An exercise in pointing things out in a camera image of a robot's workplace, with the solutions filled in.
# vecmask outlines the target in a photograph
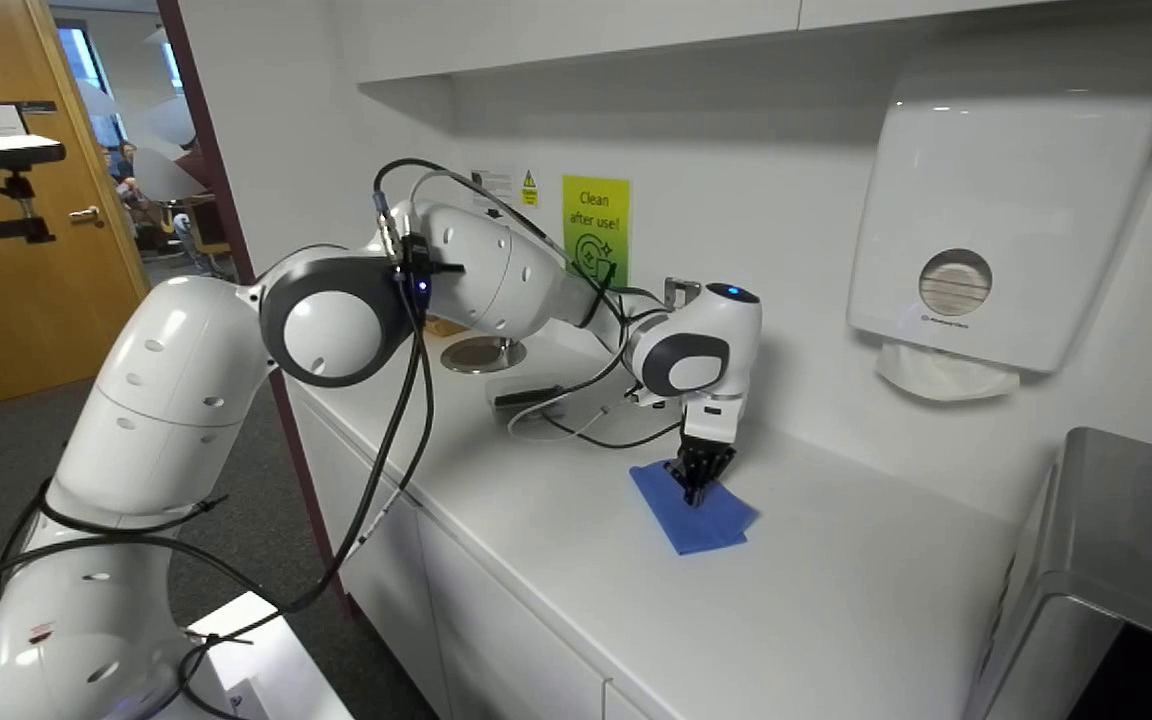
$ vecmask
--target blue object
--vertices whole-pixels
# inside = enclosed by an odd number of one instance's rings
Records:
[[[687,504],[669,464],[627,466],[627,474],[681,554],[745,545],[746,525],[761,517],[725,485],[712,485],[700,504]]]

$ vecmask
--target floor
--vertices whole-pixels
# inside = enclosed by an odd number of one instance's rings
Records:
[[[178,255],[146,258],[150,280],[175,272],[196,272],[196,263]],[[0,407],[0,545],[36,485],[54,466],[82,390],[88,386],[58,386]],[[273,386],[254,397],[239,442],[220,474],[220,492],[227,492],[227,504],[196,521],[185,536],[247,567],[273,595],[308,587],[323,567],[323,554],[312,536],[312,517],[298,497]],[[171,605],[178,618],[196,618],[234,590],[239,587],[222,587],[191,564],[171,564]],[[433,716],[371,623],[354,617],[344,595],[323,595],[308,610],[291,617],[291,629],[354,716]]]

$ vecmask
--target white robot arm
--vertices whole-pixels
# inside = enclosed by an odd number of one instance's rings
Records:
[[[167,610],[159,536],[207,504],[266,364],[304,385],[359,385],[423,310],[529,334],[563,280],[555,246],[423,206],[394,258],[308,246],[251,288],[159,283],[107,350],[0,590],[0,720],[196,716],[175,690],[191,638]],[[637,330],[641,385],[687,398],[676,464],[687,497],[734,448],[755,341],[761,300],[727,283]]]

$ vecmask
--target door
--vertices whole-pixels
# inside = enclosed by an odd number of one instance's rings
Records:
[[[142,272],[44,0],[0,0],[0,99],[53,104],[27,109],[25,124],[64,142],[58,163],[27,173],[54,239],[0,239],[0,398],[10,398],[97,374]]]

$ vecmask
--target white counter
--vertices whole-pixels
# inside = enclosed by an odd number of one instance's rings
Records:
[[[531,342],[517,374],[548,359],[594,367]],[[401,364],[304,397],[371,457]],[[637,452],[508,435],[485,378],[438,367],[434,405],[410,499],[650,716],[963,711],[1013,551],[1013,527],[990,517],[746,425],[727,466],[727,486],[761,510],[746,545],[676,554],[627,481],[632,464],[670,457],[676,435]]]

